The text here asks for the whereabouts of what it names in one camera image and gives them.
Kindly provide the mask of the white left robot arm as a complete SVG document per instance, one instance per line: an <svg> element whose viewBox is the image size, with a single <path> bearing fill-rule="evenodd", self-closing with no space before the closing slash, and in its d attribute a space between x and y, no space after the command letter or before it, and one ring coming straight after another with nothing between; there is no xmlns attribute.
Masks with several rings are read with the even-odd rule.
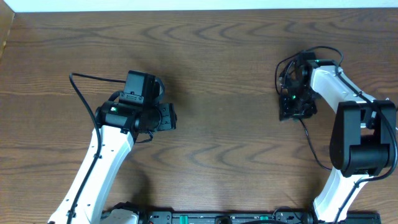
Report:
<svg viewBox="0 0 398 224"><path fill-rule="evenodd" d="M138 135L175 129L177 115L173 104L161 102L160 78L131 70L123 84L96 111L88 110L94 124L88 151L49 223L139 223L139 214L128 208L104 212L105 202Z"/></svg>

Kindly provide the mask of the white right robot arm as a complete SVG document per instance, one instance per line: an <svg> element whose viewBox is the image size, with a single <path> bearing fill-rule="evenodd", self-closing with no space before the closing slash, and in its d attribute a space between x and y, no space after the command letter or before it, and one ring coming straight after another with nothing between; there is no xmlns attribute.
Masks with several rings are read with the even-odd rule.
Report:
<svg viewBox="0 0 398 224"><path fill-rule="evenodd" d="M395 104L366 94L345 75L341 60L318 59L314 48L282 63L274 77L281 121L311 118L317 98L335 113L330 176L301 223L370 222L368 214L349 217L348 209L367 183L386 179L397 167Z"/></svg>

